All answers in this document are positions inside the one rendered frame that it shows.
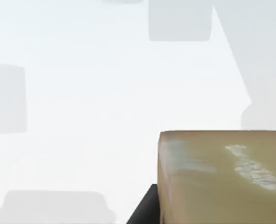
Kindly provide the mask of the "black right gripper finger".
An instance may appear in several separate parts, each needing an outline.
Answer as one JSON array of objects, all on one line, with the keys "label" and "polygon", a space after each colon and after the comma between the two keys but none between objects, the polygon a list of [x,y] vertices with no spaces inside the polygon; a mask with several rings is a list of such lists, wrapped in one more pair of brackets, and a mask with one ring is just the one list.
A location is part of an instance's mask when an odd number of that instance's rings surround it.
[{"label": "black right gripper finger", "polygon": [[157,184],[152,184],[126,224],[160,224]]}]

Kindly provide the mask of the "tan rectangular block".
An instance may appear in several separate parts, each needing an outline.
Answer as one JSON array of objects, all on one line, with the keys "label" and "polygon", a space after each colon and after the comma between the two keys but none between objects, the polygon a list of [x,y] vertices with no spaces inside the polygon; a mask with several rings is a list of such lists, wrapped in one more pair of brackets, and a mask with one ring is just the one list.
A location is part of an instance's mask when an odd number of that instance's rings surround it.
[{"label": "tan rectangular block", "polygon": [[276,224],[276,131],[164,131],[160,224]]}]

